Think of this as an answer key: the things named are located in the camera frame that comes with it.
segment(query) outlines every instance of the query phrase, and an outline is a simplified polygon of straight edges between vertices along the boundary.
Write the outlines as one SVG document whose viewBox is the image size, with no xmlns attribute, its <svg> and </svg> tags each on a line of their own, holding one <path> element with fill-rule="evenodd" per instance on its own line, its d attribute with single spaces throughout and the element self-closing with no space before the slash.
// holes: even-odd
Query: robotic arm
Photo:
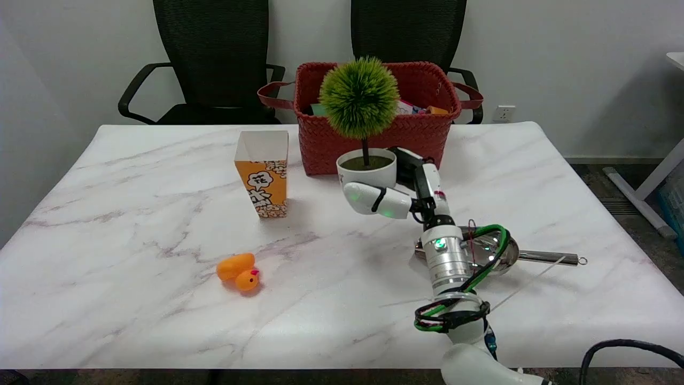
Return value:
<svg viewBox="0 0 684 385">
<path fill-rule="evenodd" d="M 509 370 L 496 361 L 496 338 L 486 320 L 489 303 L 480 299 L 473 287 L 497 261 L 476 271 L 466 257 L 461 248 L 465 237 L 451 217 L 433 161 L 399 147 L 389 151 L 397 156 L 397 183 L 415 191 L 416 198 L 359 182 L 347 183 L 343 192 L 359 214 L 406 219 L 411 213 L 423 225 L 421 240 L 435 302 L 416 310 L 416 328 L 444 333 L 451 339 L 453 347 L 444 355 L 441 368 L 444 381 L 448 385 L 550 385 L 541 377 Z M 502 227 L 498 230 L 508 233 Z"/>
</svg>

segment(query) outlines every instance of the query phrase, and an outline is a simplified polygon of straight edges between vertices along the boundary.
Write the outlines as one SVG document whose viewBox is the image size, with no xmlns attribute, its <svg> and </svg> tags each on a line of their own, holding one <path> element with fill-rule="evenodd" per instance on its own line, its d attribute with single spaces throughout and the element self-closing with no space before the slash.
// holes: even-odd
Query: table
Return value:
<svg viewBox="0 0 684 385">
<path fill-rule="evenodd" d="M 668 61 L 677 68 L 684 71 L 684 52 L 668 52 Z M 677 233 L 646 203 L 644 200 L 649 196 L 658 185 L 674 170 L 677 165 L 684 160 L 684 139 L 677 143 L 669 154 L 663 159 L 658 167 L 644 180 L 644 183 L 636 190 L 627 183 L 613 167 L 603 169 L 606 176 L 615 183 L 622 194 L 629 199 L 634 207 L 642 213 L 661 236 L 667 239 L 676 239 Z"/>
<path fill-rule="evenodd" d="M 286 219 L 259 220 L 238 179 L 246 129 L 290 132 Z M 608 338 L 684 351 L 684 298 L 538 125 L 453 126 L 441 175 L 457 223 L 588 259 L 491 314 L 502 363 L 577 367 Z M 432 294 L 420 233 L 353 212 L 334 175 L 305 176 L 295 125 L 105 125 L 0 251 L 0 367 L 437 368 L 448 339 L 412 325 Z M 214 273 L 247 251 L 251 296 Z M 478 291 L 496 304 L 546 267 L 519 262 Z M 594 364 L 670 365 L 627 349 Z"/>
</svg>

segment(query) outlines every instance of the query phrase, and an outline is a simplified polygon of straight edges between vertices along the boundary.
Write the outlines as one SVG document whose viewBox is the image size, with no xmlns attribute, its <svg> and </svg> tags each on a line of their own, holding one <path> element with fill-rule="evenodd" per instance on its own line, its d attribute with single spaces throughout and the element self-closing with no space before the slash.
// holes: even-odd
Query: baseboard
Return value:
<svg viewBox="0 0 684 385">
<path fill-rule="evenodd" d="M 659 164 L 663 158 L 639 158 L 636 156 L 566 156 L 570 164 Z"/>
</svg>

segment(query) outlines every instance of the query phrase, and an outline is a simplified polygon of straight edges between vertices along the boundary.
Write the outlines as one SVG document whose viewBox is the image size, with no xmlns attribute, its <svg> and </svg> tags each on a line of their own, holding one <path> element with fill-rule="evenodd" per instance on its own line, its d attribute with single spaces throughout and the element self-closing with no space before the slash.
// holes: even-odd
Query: orange popcorn box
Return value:
<svg viewBox="0 0 684 385">
<path fill-rule="evenodd" d="M 287 216 L 287 131 L 242 131 L 235 168 L 261 218 Z"/>
</svg>

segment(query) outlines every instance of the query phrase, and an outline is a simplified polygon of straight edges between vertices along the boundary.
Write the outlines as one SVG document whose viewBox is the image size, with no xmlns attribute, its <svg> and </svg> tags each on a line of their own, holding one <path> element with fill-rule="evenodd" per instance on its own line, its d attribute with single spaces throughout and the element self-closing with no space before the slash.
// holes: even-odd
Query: desk leg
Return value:
<svg viewBox="0 0 684 385">
<path fill-rule="evenodd" d="M 646 204 L 646 202 L 637 198 L 634 189 L 629 185 L 629 183 L 627 183 L 626 180 L 624 180 L 620 176 L 620 174 L 618 174 L 618 172 L 614 168 L 606 167 L 605 169 L 603 169 L 603 172 L 608 176 L 608 178 L 610 178 L 611 181 L 613 181 L 613 183 L 615 183 L 615 185 L 620 189 L 620 191 L 622 191 L 625 197 L 629 199 L 629 201 L 634 205 L 634 207 L 636 207 L 637 210 L 639 210 L 639 212 L 642 213 L 644 218 L 646 218 L 650 222 L 650 224 L 658 230 L 658 232 L 663 238 L 677 238 L 676 232 L 674 232 L 674 230 L 670 226 L 668 226 L 668 224 L 665 223 L 665 221 L 663 221 L 663 219 L 660 216 L 658 216 L 658 214 L 656 214 L 656 212 L 653 211 L 653 209 L 650 208 L 650 206 Z"/>
<path fill-rule="evenodd" d="M 658 164 L 658 167 L 656 167 L 646 178 L 644 183 L 637 188 L 634 196 L 640 201 L 646 199 L 646 197 L 658 187 L 660 182 L 665 180 L 672 170 L 677 167 L 682 159 L 684 159 L 684 139 L 680 140 L 679 143 L 677 143 L 677 146 L 674 146 L 672 151 L 670 151 L 668 156 Z"/>
</svg>

